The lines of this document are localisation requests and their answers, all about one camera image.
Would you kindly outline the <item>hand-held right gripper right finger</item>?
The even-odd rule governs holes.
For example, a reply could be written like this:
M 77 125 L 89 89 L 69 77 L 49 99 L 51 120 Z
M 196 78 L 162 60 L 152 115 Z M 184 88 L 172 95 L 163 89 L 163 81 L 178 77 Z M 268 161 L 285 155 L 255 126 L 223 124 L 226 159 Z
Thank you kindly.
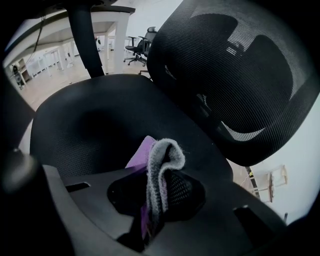
M 240 256 L 286 229 L 283 220 L 254 195 L 209 172 L 188 172 L 205 189 L 203 207 L 189 220 L 167 222 L 149 256 Z

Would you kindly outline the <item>black mesh office chair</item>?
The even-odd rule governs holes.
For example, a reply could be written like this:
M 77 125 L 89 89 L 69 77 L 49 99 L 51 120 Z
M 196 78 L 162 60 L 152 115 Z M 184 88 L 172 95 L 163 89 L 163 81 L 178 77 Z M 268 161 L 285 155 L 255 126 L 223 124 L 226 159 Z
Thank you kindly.
M 125 167 L 146 136 L 186 169 L 228 176 L 282 148 L 320 94 L 315 0 L 183 0 L 158 30 L 149 77 L 110 74 L 46 99 L 30 153 L 62 177 Z
M 141 43 L 142 43 L 142 53 L 147 58 L 149 55 L 149 51 L 151 48 L 151 44 L 157 34 L 156 27 L 151 26 L 147 29 L 145 36 L 141 36 Z
M 135 45 L 135 39 L 137 39 L 136 37 L 130 36 L 129 38 L 131 38 L 131 44 L 132 45 L 127 45 L 125 46 L 125 49 L 132 52 L 133 53 L 133 57 L 127 57 L 123 60 L 123 62 L 125 63 L 127 60 L 128 62 L 128 66 L 132 63 L 132 62 L 140 62 L 142 63 L 142 66 L 145 67 L 147 60 L 145 58 L 143 58 L 143 55 L 145 53 L 146 50 L 146 43 L 148 42 L 148 40 L 143 37 L 140 36 L 141 40 L 139 41 L 139 43 L 137 45 Z

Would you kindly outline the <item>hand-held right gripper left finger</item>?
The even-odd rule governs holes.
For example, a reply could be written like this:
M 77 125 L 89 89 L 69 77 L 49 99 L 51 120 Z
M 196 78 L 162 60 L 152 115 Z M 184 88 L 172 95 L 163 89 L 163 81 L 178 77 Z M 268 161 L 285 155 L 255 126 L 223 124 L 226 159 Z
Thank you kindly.
M 116 241 L 129 231 L 133 217 L 118 213 L 107 197 L 114 181 L 140 167 L 64 178 L 53 166 L 43 168 L 75 256 L 144 256 Z

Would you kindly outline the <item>dark wooden table white legs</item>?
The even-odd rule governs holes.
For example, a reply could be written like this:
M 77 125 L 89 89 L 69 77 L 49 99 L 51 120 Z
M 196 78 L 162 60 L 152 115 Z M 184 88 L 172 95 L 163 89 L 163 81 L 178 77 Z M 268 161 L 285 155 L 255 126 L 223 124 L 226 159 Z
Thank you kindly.
M 95 37 L 108 37 L 114 31 L 115 72 L 122 73 L 126 32 L 134 12 L 134 8 L 107 5 L 102 1 L 51 7 L 47 13 L 42 12 L 21 25 L 18 35 L 5 50 L 3 66 L 36 51 L 74 42 L 90 77 L 104 76 L 108 73 L 108 64 L 101 62 Z

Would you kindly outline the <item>purple wiping cloth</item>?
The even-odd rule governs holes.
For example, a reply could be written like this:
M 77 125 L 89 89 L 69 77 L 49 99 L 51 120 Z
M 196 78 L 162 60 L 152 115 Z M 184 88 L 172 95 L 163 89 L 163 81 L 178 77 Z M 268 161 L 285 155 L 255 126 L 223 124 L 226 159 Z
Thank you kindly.
M 163 223 L 164 213 L 169 209 L 166 171 L 181 170 L 185 162 L 183 150 L 175 140 L 155 140 L 148 135 L 126 164 L 126 168 L 145 165 L 147 169 L 146 203 L 140 211 L 143 239 L 157 233 Z

